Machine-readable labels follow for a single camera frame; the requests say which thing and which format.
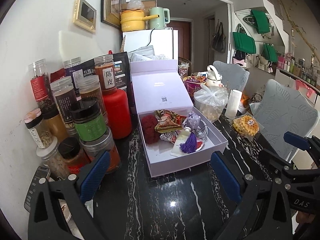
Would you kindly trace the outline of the black coffee bag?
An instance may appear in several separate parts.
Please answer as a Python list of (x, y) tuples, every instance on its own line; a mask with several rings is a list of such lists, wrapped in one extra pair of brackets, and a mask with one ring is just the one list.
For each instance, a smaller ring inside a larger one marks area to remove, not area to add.
[(113, 54), (116, 87), (127, 94), (129, 108), (135, 113), (135, 99), (132, 88), (130, 63), (127, 52)]

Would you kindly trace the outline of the green lid jar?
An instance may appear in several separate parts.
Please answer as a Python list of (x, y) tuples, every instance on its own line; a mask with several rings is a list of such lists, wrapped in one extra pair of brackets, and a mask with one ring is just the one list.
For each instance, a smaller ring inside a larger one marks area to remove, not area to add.
[(95, 141), (107, 130), (99, 101), (95, 97), (81, 99), (71, 105), (73, 124), (82, 141)]

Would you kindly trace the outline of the silver snack sachet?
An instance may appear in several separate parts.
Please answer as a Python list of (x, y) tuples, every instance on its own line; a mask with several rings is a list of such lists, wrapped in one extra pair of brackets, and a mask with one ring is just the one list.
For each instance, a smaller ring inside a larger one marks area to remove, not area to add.
[(168, 142), (174, 144), (177, 139), (177, 136), (178, 136), (177, 131), (170, 131), (167, 133), (162, 133), (159, 138), (161, 140), (168, 141)]

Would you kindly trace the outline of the green tote bag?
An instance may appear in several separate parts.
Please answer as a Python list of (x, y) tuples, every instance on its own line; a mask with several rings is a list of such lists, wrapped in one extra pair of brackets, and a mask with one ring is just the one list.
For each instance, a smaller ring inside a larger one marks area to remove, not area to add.
[(236, 50), (247, 54), (255, 54), (256, 45), (255, 40), (244, 33), (233, 32), (234, 47)]

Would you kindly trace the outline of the lavender gift box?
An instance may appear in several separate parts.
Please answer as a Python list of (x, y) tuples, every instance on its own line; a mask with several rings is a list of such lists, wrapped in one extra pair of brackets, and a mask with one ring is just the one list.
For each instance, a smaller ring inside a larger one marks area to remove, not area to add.
[(130, 64), (139, 130), (150, 176), (159, 177), (210, 161), (227, 139), (193, 106), (177, 60)]

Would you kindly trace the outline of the labelled brown spice jar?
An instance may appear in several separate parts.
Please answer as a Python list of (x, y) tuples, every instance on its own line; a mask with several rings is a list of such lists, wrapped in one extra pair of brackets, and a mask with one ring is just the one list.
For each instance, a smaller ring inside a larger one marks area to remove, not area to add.
[(99, 77), (101, 91), (112, 94), (116, 91), (113, 55), (102, 55), (94, 58), (95, 73)]

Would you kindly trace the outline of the red snack packet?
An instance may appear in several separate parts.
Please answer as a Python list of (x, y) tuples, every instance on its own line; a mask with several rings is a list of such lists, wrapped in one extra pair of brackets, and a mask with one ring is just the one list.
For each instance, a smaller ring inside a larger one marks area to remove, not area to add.
[(179, 115), (173, 111), (162, 109), (155, 111), (158, 124), (155, 130), (158, 133), (167, 133), (170, 131), (182, 130), (182, 124), (186, 119), (186, 116)]

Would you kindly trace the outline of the yellow pot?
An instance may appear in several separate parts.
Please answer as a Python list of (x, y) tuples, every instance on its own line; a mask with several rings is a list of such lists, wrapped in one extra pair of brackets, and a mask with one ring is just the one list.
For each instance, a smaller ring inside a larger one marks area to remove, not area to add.
[(122, 32), (145, 30), (145, 22), (158, 16), (145, 16), (144, 10), (125, 9), (120, 15), (120, 24)]

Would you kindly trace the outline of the green electric kettle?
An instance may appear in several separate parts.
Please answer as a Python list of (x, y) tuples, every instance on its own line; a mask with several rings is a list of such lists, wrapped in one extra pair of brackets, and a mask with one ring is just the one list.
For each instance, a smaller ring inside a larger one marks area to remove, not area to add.
[(153, 7), (149, 9), (150, 16), (158, 16), (149, 20), (150, 29), (165, 29), (170, 23), (170, 10), (163, 7)]

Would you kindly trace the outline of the framed picture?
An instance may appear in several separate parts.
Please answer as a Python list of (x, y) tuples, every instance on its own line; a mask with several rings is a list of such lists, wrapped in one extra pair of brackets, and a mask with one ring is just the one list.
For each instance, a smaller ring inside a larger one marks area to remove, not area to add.
[(122, 0), (101, 0), (101, 22), (121, 29), (121, 5)]

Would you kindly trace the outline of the grey leaf chair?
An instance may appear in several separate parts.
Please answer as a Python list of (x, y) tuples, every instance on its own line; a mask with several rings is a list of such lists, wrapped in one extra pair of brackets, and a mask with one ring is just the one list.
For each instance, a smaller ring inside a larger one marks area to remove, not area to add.
[(299, 91), (285, 87), (274, 79), (267, 81), (262, 101), (252, 103), (250, 108), (262, 126), (260, 133), (288, 162), (294, 158), (298, 148), (284, 141), (284, 133), (289, 131), (306, 137), (319, 121), (319, 111)]
[(249, 79), (249, 71), (245, 70), (238, 64), (228, 64), (221, 61), (214, 61), (213, 66), (222, 76), (222, 84), (228, 89), (236, 89), (241, 92)]

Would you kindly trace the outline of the red fuzzy knitted item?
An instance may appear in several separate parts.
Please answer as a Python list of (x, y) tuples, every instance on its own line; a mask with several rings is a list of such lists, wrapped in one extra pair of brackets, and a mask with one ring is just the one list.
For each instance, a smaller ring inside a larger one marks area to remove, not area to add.
[(148, 145), (157, 143), (160, 138), (160, 133), (155, 130), (158, 121), (154, 115), (146, 115), (141, 119), (142, 131), (145, 143)]

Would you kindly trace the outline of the purple embroidered drawstring pouch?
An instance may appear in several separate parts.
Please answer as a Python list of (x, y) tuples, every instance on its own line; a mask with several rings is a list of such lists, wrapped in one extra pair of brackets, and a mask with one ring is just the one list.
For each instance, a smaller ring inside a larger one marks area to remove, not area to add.
[(184, 120), (182, 126), (189, 127), (191, 130), (198, 128), (201, 121), (201, 117), (194, 112), (190, 112)]

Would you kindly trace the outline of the white refrigerator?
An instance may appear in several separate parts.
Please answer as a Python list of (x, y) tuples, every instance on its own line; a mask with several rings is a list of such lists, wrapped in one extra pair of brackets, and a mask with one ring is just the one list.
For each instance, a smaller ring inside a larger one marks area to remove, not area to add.
[(129, 58), (136, 53), (178, 59), (178, 31), (172, 28), (125, 32), (123, 45)]

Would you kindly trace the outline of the triangular embroidered sachet with tassel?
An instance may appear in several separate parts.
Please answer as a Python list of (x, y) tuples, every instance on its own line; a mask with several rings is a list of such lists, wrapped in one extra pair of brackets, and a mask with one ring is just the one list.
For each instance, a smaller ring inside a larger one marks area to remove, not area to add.
[(201, 121), (199, 115), (190, 112), (184, 116), (163, 109), (155, 111), (155, 117), (158, 121), (155, 131), (160, 134), (160, 139), (174, 145), (172, 155), (180, 156), (197, 150), (196, 129)]

